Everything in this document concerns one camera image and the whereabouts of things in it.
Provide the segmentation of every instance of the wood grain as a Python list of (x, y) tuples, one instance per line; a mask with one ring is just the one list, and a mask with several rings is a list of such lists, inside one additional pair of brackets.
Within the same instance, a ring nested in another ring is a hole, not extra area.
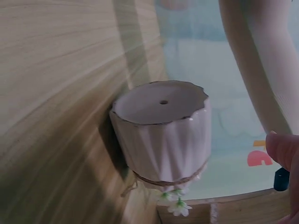
[(0, 2), (0, 221), (155, 224), (107, 112), (167, 79), (152, 0)]

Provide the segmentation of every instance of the finger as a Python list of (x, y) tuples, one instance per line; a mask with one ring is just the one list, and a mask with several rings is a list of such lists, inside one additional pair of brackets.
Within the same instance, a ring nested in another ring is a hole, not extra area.
[(290, 215), (280, 219), (277, 224), (289, 224), (290, 223)]
[(299, 212), (299, 136), (270, 133), (266, 137), (270, 157), (290, 171), (291, 218)]
[(266, 137), (266, 149), (275, 162), (290, 171), (292, 159), (299, 151), (299, 136), (270, 133)]

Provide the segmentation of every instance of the white flower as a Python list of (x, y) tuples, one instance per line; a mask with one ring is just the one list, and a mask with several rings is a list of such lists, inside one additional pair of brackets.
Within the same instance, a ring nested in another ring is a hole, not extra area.
[(180, 197), (183, 197), (189, 192), (189, 189), (175, 189), (172, 190), (170, 193), (172, 194), (172, 200), (177, 201)]
[(160, 202), (171, 202), (173, 201), (173, 194), (170, 192), (163, 192), (157, 196), (158, 201)]
[(188, 206), (185, 202), (179, 199), (168, 208), (168, 211), (173, 213), (174, 216), (182, 214), (186, 217), (189, 215), (189, 209), (192, 209), (192, 207)]

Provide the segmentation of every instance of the ceramic pot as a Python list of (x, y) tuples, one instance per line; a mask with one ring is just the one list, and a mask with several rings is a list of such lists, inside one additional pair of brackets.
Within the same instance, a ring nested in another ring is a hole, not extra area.
[[(203, 88), (161, 81), (134, 88), (115, 101), (112, 124), (128, 166), (148, 188), (185, 189), (211, 154), (211, 107)], [(176, 182), (158, 186), (151, 182)]]

